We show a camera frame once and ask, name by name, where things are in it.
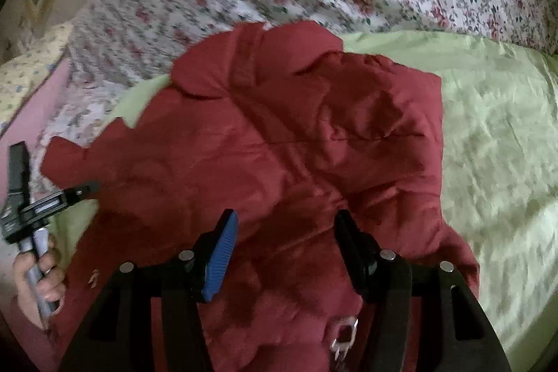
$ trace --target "human hand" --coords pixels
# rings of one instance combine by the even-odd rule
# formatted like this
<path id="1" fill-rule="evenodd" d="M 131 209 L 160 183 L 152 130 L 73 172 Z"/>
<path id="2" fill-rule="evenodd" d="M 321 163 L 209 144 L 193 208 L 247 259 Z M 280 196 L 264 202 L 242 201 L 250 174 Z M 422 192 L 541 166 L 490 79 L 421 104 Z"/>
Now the human hand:
<path id="1" fill-rule="evenodd" d="M 37 293 L 47 301 L 60 301 L 60 306 L 55 313 L 62 307 L 63 296 L 66 293 L 66 285 L 63 283 L 65 274 L 58 268 L 61 255 L 56 249 L 55 238 L 48 237 L 49 250 L 38 261 L 38 266 L 45 277 L 37 283 Z M 24 315 L 35 326 L 43 329 L 41 317 L 38 313 L 37 300 L 35 294 L 27 282 L 27 272 L 35 265 L 35 257 L 31 252 L 18 254 L 13 262 L 13 277 L 17 288 L 17 303 Z"/>

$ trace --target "pink fabric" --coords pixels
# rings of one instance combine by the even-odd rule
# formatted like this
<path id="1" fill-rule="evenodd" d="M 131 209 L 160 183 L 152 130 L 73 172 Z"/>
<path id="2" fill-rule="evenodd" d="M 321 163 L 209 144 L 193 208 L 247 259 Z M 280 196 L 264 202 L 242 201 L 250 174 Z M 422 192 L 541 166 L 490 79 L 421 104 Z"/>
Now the pink fabric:
<path id="1" fill-rule="evenodd" d="M 56 102 L 66 86 L 70 74 L 69 63 L 69 59 L 60 62 L 0 137 L 0 200 L 2 201 L 6 199 L 7 192 L 5 169 L 8 168 L 9 146 L 25 141 L 30 152 L 35 149 L 39 135 L 54 114 Z"/>
<path id="2" fill-rule="evenodd" d="M 31 96 L 29 101 L 0 137 L 0 200 L 7 193 L 7 168 L 9 146 L 25 141 L 29 151 L 37 146 L 39 135 L 56 110 L 57 101 L 66 87 L 70 73 L 69 59 L 60 62 L 45 83 Z M 2 308 L 13 335 L 29 358 L 41 372 L 54 372 L 56 363 L 50 339 L 30 323 L 21 313 L 15 298 L 8 308 Z"/>

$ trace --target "black clamp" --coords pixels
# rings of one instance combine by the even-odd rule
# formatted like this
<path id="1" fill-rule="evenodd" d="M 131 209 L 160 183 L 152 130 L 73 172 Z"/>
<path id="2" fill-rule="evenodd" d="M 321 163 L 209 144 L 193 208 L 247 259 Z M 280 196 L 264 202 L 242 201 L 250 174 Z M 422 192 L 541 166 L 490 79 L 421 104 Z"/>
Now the black clamp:
<path id="1" fill-rule="evenodd" d="M 233 210 L 191 250 L 138 268 L 123 263 L 83 319 L 59 372 L 153 372 L 151 299 L 161 299 L 169 371 L 213 372 L 197 311 L 219 292 L 238 235 Z"/>
<path id="2" fill-rule="evenodd" d="M 492 325 L 452 263 L 409 265 L 359 231 L 347 210 L 337 213 L 334 233 L 353 288 L 367 303 L 378 305 L 360 371 L 401 372 L 411 298 L 421 297 L 417 370 L 511 372 Z"/>
<path id="3" fill-rule="evenodd" d="M 31 203 L 29 189 L 30 166 L 29 151 L 25 142 L 10 146 L 8 162 L 8 195 L 2 219 L 2 236 L 6 243 L 17 243 L 20 252 L 32 252 L 38 261 L 48 251 L 49 217 L 87 198 L 97 191 L 96 183 L 87 183 L 74 188 L 63 189 L 38 202 Z M 27 280 L 35 290 L 44 273 L 35 265 Z M 39 315 L 43 326 L 48 327 L 48 319 L 56 309 L 58 302 L 47 302 L 35 293 Z"/>

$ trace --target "finger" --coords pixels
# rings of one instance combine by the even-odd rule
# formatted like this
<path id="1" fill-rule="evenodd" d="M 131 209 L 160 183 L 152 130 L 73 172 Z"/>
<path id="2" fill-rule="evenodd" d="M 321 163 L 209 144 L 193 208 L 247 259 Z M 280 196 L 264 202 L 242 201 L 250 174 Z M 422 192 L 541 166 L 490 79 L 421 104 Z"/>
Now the finger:
<path id="1" fill-rule="evenodd" d="M 35 256 L 32 252 L 18 254 L 13 261 L 13 279 L 18 289 L 27 286 L 27 272 L 35 265 Z"/>
<path id="2" fill-rule="evenodd" d="M 52 268 L 51 271 L 37 283 L 37 292 L 44 297 L 56 286 L 59 286 L 64 280 L 64 277 L 63 270 L 60 268 Z"/>
<path id="3" fill-rule="evenodd" d="M 52 234 L 48 235 L 48 247 L 49 248 L 55 248 L 56 247 L 56 237 Z"/>
<path id="4" fill-rule="evenodd" d="M 62 299 L 66 293 L 66 285 L 64 283 L 58 284 L 55 288 L 50 289 L 45 293 L 45 300 L 47 301 L 59 301 Z"/>
<path id="5" fill-rule="evenodd" d="M 53 315 L 57 315 L 60 313 L 60 311 L 62 310 L 62 307 L 64 306 L 64 302 L 66 301 L 66 295 L 62 295 L 62 298 L 60 298 L 58 300 L 58 309 L 56 311 L 54 311 L 52 314 Z"/>
<path id="6" fill-rule="evenodd" d="M 60 263 L 61 255 L 58 249 L 49 249 L 38 261 L 38 267 L 42 272 L 47 272 Z"/>

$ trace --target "red jacket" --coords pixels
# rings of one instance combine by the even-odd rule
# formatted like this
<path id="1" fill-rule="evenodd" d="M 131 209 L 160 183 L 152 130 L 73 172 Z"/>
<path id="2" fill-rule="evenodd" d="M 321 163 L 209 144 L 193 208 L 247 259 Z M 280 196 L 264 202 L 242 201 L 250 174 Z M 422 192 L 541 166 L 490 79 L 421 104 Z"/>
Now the red jacket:
<path id="1" fill-rule="evenodd" d="M 225 208 L 238 243 L 220 294 L 200 306 L 218 372 L 328 370 L 331 324 L 362 306 L 331 229 L 340 208 L 411 261 L 450 260 L 477 293 L 478 265 L 440 209 L 440 87 L 343 53 L 316 23 L 242 24 L 179 58 L 136 128 L 117 119 L 87 150 L 54 138 L 43 174 L 103 188 L 54 321 L 61 352 L 122 262 L 168 260 Z"/>

